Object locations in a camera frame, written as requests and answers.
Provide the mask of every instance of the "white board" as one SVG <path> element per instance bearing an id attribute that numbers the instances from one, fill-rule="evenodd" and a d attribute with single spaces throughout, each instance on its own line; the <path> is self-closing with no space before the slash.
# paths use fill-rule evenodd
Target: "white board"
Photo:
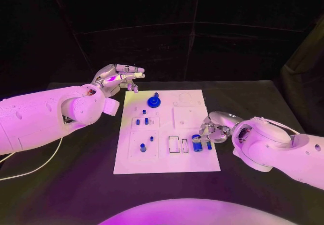
<path id="1" fill-rule="evenodd" d="M 149 108 L 155 92 L 161 105 Z M 126 91 L 113 174 L 220 171 L 214 145 L 208 150 L 203 143 L 203 151 L 192 150 L 191 136 L 205 116 L 201 90 Z"/>

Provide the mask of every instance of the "robotic hand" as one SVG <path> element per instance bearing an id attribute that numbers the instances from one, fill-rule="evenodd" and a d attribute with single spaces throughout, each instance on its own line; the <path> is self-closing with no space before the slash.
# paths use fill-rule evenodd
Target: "robotic hand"
<path id="1" fill-rule="evenodd" d="M 102 112 L 115 115 L 118 101 L 109 97 L 120 88 L 138 92 L 132 79 L 144 69 L 105 66 L 90 84 L 41 91 L 0 101 L 0 155 L 28 150 L 95 123 Z M 66 116 L 72 122 L 64 123 Z"/>
<path id="2" fill-rule="evenodd" d="M 221 143 L 231 135 L 233 154 L 262 172 L 277 168 L 292 179 L 324 189 L 324 138 L 299 134 L 280 123 L 254 117 L 243 120 L 224 112 L 211 112 L 192 142 Z M 295 135 L 288 135 L 282 128 Z"/>

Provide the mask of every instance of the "black table surface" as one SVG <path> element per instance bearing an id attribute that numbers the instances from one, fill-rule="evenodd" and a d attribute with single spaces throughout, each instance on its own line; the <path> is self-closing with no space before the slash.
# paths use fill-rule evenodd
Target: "black table surface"
<path id="1" fill-rule="evenodd" d="M 302 132 L 272 81 L 136 84 L 139 90 L 201 89 L 208 112 L 264 117 Z M 48 89 L 73 85 L 80 84 L 51 83 Z M 174 198 L 216 199 L 298 224 L 324 224 L 324 191 L 275 168 L 253 170 L 231 154 L 230 140 L 216 144 L 220 172 L 113 175 L 123 97 L 123 90 L 112 97 L 119 101 L 116 116 L 102 114 L 95 124 L 63 138 L 56 156 L 37 172 L 0 181 L 0 224 L 92 225 L 133 206 Z M 38 167 L 56 146 L 57 141 L 15 153 L 0 177 Z"/>

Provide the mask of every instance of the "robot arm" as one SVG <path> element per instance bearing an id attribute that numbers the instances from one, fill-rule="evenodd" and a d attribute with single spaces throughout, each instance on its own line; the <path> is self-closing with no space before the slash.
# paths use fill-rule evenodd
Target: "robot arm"
<path id="1" fill-rule="evenodd" d="M 41 91 L 0 101 L 0 155 L 37 148 L 96 122 L 100 113 L 115 115 L 119 103 L 108 98 L 120 88 L 138 92 L 132 79 L 144 69 L 109 64 L 90 84 Z M 72 122 L 63 122 L 63 116 Z"/>
<path id="2" fill-rule="evenodd" d="M 267 172 L 275 167 L 296 181 L 324 189 L 324 138 L 292 129 L 295 135 L 289 136 L 277 126 L 289 129 L 259 117 L 241 120 L 228 113 L 211 112 L 200 127 L 200 134 L 207 127 L 208 135 L 192 142 L 221 143 L 231 135 L 233 154 L 253 169 Z"/>

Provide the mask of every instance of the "blue object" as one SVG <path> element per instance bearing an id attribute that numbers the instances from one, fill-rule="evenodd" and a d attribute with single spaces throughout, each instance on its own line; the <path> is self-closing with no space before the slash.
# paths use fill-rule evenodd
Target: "blue object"
<path id="1" fill-rule="evenodd" d="M 201 151 L 203 150 L 203 146 L 201 146 L 201 143 L 194 143 L 192 142 L 192 146 L 194 146 L 194 151 Z"/>
<path id="2" fill-rule="evenodd" d="M 145 148 L 145 145 L 144 144 L 139 144 L 139 151 L 141 152 L 145 152 L 146 148 Z"/>
<path id="3" fill-rule="evenodd" d="M 211 143 L 207 142 L 207 149 L 211 150 Z"/>
<path id="4" fill-rule="evenodd" d="M 161 104 L 161 100 L 158 99 L 158 93 L 155 92 L 154 97 L 149 97 L 148 100 L 146 100 L 146 105 L 151 108 L 155 108 L 155 107 L 159 106 L 159 104 Z"/>

